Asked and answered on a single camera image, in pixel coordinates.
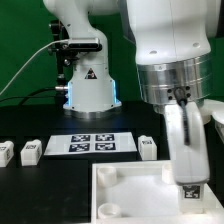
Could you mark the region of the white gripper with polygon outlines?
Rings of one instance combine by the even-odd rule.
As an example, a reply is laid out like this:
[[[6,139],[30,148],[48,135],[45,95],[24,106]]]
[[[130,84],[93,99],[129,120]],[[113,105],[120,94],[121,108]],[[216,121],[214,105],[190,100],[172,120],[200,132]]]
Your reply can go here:
[[[164,117],[168,148],[177,185],[207,183],[210,168],[203,120],[195,102],[186,105],[190,144],[184,140],[183,110],[178,104],[166,105]]]

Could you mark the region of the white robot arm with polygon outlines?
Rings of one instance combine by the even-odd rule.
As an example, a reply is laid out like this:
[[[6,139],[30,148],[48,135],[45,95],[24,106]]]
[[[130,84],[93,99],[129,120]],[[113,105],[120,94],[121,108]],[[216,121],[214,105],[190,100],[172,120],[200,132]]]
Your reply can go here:
[[[99,115],[119,106],[108,71],[108,42],[92,15],[119,13],[136,46],[142,99],[165,117],[174,180],[194,185],[210,177],[204,125],[224,125],[224,102],[209,99],[210,44],[224,0],[43,0],[68,33],[59,44],[73,65],[68,112]]]

